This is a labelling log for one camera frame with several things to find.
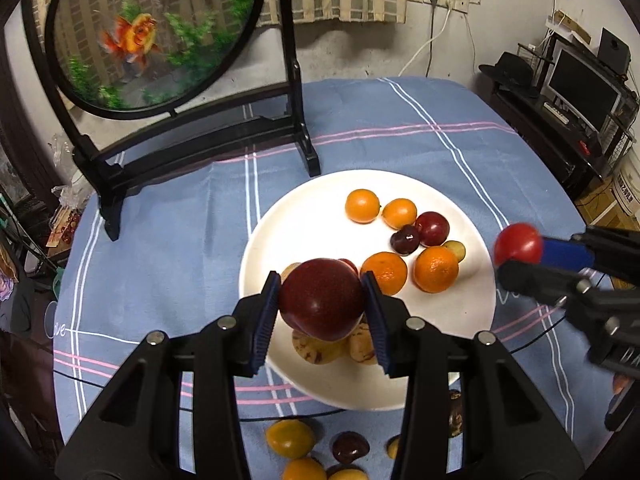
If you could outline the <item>dark mangosteen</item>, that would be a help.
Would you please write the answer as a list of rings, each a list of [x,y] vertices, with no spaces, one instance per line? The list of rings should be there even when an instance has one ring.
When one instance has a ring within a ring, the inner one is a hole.
[[[449,391],[449,437],[460,436],[463,431],[463,400],[459,390]]]
[[[344,431],[333,439],[331,452],[337,463],[351,465],[370,453],[370,444],[358,432]]]

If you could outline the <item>large red plum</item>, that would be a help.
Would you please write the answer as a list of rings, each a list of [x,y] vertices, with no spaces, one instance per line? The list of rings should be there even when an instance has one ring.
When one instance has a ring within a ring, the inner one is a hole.
[[[301,263],[283,282],[279,309],[283,321],[314,339],[346,338],[363,316],[363,288],[345,263],[318,258]]]

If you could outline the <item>dark cherry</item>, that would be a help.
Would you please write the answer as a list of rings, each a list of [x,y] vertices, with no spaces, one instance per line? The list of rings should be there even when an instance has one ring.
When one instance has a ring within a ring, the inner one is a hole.
[[[402,256],[411,255],[419,246],[419,231],[412,224],[403,226],[390,237],[390,247]]]

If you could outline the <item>small mandarin on plate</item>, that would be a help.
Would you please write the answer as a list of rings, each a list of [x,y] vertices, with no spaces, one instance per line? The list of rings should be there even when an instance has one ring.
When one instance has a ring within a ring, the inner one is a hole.
[[[412,226],[418,218],[416,204],[408,198],[395,198],[385,205],[382,219],[386,226],[398,231],[404,226]]]

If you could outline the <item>mandarin orange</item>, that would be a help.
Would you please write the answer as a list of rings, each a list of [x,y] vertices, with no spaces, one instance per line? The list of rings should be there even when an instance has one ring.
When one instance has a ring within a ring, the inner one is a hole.
[[[378,288],[387,296],[395,296],[404,288],[408,278],[405,260],[394,252],[377,252],[370,256],[360,268],[360,274],[372,272]]]

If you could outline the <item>orange persimmon fruit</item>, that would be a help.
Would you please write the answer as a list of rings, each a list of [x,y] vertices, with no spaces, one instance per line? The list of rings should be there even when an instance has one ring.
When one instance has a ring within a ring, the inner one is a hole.
[[[366,188],[350,192],[345,202],[345,214],[350,221],[368,224],[378,218],[381,205],[378,196]]]

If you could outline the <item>small tan longan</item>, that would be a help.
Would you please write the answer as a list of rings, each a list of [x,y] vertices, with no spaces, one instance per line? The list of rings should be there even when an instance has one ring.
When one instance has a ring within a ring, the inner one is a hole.
[[[466,248],[458,240],[447,240],[444,244],[442,244],[442,246],[450,250],[450,252],[452,252],[456,256],[457,262],[462,262],[464,260],[466,256]]]

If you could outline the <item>black desk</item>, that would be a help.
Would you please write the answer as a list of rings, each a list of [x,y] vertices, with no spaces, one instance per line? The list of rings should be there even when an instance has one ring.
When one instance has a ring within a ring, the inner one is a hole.
[[[482,64],[478,69],[492,83],[490,106],[534,150],[566,194],[577,200],[593,181],[602,182],[612,174],[617,159],[630,147],[630,127],[638,116],[639,99],[594,56],[570,50],[620,92],[620,102],[601,132],[589,128],[548,88],[558,51],[553,58],[541,60],[538,80],[533,67],[510,52],[504,52],[495,64]]]

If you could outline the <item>green tomato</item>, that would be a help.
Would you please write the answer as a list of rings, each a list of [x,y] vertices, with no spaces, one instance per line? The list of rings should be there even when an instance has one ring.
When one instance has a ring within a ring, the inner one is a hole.
[[[282,480],[326,480],[326,471],[312,457],[291,460],[282,472]]]

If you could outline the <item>red cherry tomato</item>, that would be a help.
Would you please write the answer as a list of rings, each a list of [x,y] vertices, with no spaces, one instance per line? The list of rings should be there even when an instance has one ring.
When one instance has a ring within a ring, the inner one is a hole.
[[[504,228],[494,244],[494,263],[501,266],[509,260],[537,264],[544,253],[544,240],[534,226],[514,223]]]

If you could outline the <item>pale round fruit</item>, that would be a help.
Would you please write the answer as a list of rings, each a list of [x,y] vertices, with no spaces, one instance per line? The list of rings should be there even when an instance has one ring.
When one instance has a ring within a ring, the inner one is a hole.
[[[360,323],[349,335],[348,350],[349,357],[357,364],[374,365],[378,362],[368,323]]]

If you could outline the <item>orange tomato left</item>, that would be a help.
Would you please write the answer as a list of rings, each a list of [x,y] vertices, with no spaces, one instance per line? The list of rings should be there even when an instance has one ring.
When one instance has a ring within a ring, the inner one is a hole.
[[[317,443],[314,430],[298,419],[275,422],[266,430],[265,439],[273,452],[288,460],[307,456]]]

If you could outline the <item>pale speckled melon fruit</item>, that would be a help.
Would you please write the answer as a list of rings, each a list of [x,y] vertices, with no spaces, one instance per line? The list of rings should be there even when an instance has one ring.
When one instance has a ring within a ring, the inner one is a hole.
[[[292,346],[304,361],[314,365],[326,365],[348,352],[348,341],[324,341],[314,339],[297,330],[292,331]]]

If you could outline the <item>small yellow fruit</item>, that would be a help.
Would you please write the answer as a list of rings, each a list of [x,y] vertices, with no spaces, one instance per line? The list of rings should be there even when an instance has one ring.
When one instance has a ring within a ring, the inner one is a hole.
[[[391,460],[396,460],[400,437],[392,437],[386,444],[386,454]]]

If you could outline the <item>goldfish round screen ornament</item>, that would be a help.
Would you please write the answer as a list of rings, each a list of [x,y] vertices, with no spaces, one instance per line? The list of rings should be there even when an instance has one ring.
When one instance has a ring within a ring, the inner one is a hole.
[[[265,8],[280,21],[284,79],[202,103]],[[22,0],[21,10],[43,91],[112,240],[129,194],[209,159],[292,143],[320,174],[292,0]]]

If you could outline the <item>yellow spotted fruit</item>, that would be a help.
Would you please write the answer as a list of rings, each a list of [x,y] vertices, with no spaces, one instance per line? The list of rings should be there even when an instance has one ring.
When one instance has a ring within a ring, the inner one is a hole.
[[[349,467],[331,472],[328,480],[369,480],[369,476],[361,469]]]

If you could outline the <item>tan round fruit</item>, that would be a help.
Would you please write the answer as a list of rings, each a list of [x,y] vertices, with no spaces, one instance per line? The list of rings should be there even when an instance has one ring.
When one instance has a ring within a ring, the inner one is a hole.
[[[300,262],[293,262],[289,264],[281,273],[281,282],[284,282],[288,276],[300,265]]]

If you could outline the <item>big orange fruit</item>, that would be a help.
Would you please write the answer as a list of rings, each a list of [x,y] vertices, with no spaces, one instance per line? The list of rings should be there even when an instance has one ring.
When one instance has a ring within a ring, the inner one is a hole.
[[[458,275],[456,255],[442,246],[424,249],[412,266],[413,283],[429,294],[444,292],[457,281]]]

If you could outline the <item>computer monitor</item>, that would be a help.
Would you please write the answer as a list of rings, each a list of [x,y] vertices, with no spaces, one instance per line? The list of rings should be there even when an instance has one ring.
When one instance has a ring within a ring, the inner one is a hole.
[[[594,132],[602,131],[620,102],[614,84],[569,48],[555,55],[547,86]]]

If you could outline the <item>small red tomato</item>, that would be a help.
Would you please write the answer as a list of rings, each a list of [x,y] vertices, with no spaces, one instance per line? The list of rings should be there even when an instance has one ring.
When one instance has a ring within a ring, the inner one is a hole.
[[[349,260],[346,258],[339,258],[338,261],[341,261],[342,263],[345,263],[346,266],[349,267],[350,270],[352,270],[352,272],[354,272],[356,275],[359,276],[359,270],[358,268]]]

